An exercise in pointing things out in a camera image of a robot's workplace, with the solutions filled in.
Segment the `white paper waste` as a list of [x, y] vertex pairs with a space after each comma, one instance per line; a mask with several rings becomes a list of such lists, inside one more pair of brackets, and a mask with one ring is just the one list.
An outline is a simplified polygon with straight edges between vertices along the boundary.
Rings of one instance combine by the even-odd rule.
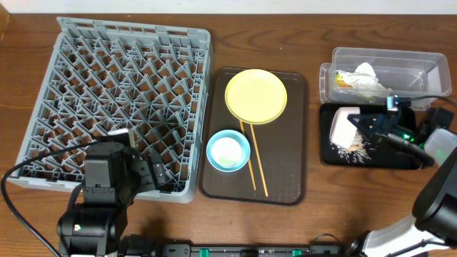
[[367, 62], [358, 65], [354, 72], [337, 70], [336, 84], [371, 103], [376, 98], [390, 96], [392, 92], [391, 88], [386, 88], [379, 82], [372, 65]]

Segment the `light blue bowl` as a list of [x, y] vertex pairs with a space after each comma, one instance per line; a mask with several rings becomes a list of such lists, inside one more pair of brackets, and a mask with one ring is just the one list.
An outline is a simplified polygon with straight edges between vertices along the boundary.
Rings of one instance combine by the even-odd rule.
[[242, 169], [250, 159], [251, 147], [247, 138], [235, 130], [223, 130], [215, 133], [206, 146], [209, 163], [224, 173]]

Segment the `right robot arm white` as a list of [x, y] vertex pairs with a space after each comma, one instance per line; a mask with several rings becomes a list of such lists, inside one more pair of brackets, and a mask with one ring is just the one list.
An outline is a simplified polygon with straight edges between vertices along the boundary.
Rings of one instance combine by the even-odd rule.
[[350, 114], [348, 121], [368, 140], [413, 154], [437, 172], [416, 198], [412, 214], [395, 224], [357, 238], [346, 256], [424, 256], [456, 248], [456, 135], [449, 131], [453, 113], [431, 109], [415, 132], [398, 125], [412, 98], [386, 99], [386, 114]]

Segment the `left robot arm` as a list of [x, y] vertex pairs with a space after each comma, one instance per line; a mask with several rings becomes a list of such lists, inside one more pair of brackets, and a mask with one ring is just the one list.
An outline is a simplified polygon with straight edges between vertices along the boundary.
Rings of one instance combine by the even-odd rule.
[[117, 252], [136, 195], [166, 185], [160, 155], [143, 157], [126, 128], [98, 137], [86, 150], [84, 168], [84, 182], [72, 191], [57, 225], [62, 256]]

